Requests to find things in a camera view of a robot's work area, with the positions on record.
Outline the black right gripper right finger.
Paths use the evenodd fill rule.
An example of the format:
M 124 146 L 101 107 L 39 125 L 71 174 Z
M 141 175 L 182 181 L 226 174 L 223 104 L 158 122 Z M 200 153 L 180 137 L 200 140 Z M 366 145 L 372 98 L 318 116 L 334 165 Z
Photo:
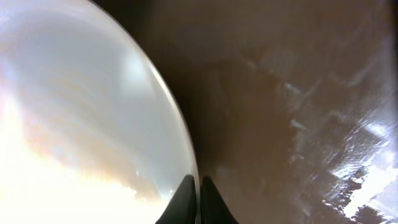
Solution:
M 210 177 L 202 179 L 200 193 L 202 224 L 238 224 Z

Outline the cream plate with ketchup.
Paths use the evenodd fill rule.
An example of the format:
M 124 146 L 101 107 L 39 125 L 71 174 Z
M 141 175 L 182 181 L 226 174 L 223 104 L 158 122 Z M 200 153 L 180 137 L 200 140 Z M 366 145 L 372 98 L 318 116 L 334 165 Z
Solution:
M 190 136 L 160 73 L 91 1 L 1 2 L 1 222 L 155 223 Z

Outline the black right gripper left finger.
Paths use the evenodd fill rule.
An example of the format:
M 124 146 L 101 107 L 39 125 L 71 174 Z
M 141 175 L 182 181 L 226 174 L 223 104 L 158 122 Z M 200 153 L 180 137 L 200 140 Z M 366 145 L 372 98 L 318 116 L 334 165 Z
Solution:
M 155 224 L 195 224 L 196 214 L 195 179 L 192 175 L 186 175 Z

